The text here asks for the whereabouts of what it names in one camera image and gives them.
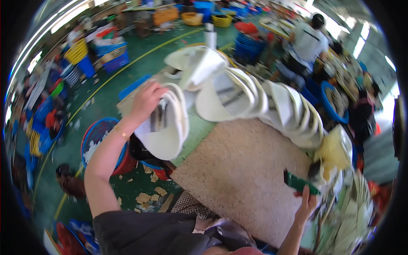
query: woman's hand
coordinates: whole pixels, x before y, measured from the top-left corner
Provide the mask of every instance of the woman's hand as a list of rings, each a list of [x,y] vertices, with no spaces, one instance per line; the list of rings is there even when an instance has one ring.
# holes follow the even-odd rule
[[[317,207],[317,196],[310,195],[310,189],[308,185],[305,185],[302,193],[302,204],[295,214],[295,222],[304,224],[310,217],[312,212]]]
[[[162,95],[167,91],[168,89],[162,88],[158,82],[154,80],[147,81],[135,95],[132,110],[128,116],[139,122],[139,124],[143,123],[154,111]]]

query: gold bracelet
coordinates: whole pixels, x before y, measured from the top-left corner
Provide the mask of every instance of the gold bracelet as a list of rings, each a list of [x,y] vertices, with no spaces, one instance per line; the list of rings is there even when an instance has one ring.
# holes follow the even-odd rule
[[[119,133],[122,134],[122,136],[123,136],[124,138],[128,139],[127,134],[126,134],[125,132],[123,132],[117,125],[116,125],[113,129],[116,129]]]

